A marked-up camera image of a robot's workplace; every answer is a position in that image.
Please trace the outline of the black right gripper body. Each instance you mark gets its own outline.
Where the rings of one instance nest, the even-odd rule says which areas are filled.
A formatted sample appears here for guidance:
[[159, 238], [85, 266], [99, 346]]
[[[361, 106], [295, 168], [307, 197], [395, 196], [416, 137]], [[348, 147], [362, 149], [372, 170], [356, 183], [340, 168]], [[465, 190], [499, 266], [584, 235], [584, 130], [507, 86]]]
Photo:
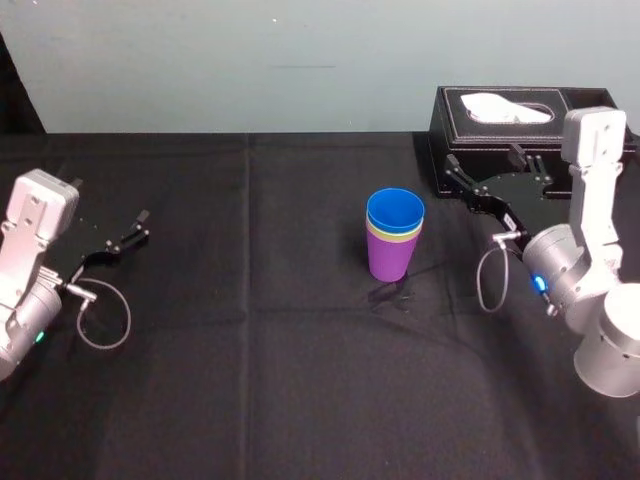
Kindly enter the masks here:
[[476, 213], [496, 218], [506, 231], [519, 231], [520, 251], [537, 234], [569, 219], [569, 192], [556, 192], [549, 177], [534, 173], [507, 173], [475, 183], [468, 206]]

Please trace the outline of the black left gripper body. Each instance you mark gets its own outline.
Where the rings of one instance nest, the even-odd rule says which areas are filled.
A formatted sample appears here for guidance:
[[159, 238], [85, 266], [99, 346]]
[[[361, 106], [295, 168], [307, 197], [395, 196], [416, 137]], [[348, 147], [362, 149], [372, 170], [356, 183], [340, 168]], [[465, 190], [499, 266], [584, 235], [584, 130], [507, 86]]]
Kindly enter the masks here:
[[112, 235], [82, 216], [51, 245], [46, 255], [46, 267], [67, 284], [74, 283], [89, 268], [110, 265], [118, 257], [119, 250]]

